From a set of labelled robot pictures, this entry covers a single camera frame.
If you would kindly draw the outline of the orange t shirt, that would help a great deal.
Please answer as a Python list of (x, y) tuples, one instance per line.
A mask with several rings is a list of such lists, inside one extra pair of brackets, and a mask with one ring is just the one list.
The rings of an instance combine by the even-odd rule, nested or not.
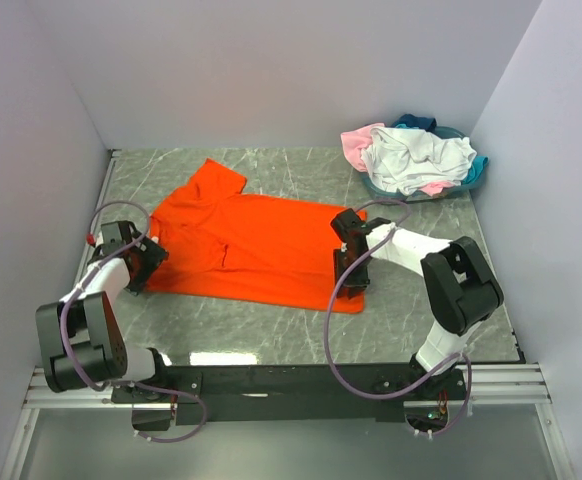
[(239, 173), (207, 159), (151, 215), (167, 259), (152, 293), (197, 295), (357, 314), (364, 297), (332, 299), (330, 223), (342, 207), (245, 192)]

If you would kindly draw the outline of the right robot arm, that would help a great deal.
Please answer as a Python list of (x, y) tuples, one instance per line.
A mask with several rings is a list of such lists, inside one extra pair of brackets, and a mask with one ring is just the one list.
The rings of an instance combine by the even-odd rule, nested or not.
[[(435, 397), (445, 386), (444, 373), (466, 357), (470, 336), (504, 302), (482, 250), (467, 236), (433, 238), (384, 218), (364, 221), (353, 209), (337, 214), (331, 228), (342, 242), (333, 251), (335, 285), (323, 326), (323, 346), (331, 372), (345, 389), (362, 398), (393, 399), (412, 391), (423, 399)], [(424, 343), (412, 358), (410, 384), (394, 393), (372, 394), (349, 384), (335, 365), (329, 345), (329, 317), (335, 301), (364, 293), (370, 284), (368, 265), (373, 259), (421, 276), (434, 317)]]

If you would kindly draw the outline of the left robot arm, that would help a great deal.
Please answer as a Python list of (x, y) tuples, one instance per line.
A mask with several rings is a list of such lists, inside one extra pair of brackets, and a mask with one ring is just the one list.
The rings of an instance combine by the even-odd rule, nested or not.
[(127, 220), (103, 224), (90, 244), (94, 254), (72, 291), (36, 310), (47, 385), (60, 393), (92, 383), (135, 382), (144, 399), (160, 401), (171, 388), (160, 354), (125, 345), (113, 306), (124, 291), (142, 293), (168, 252)]

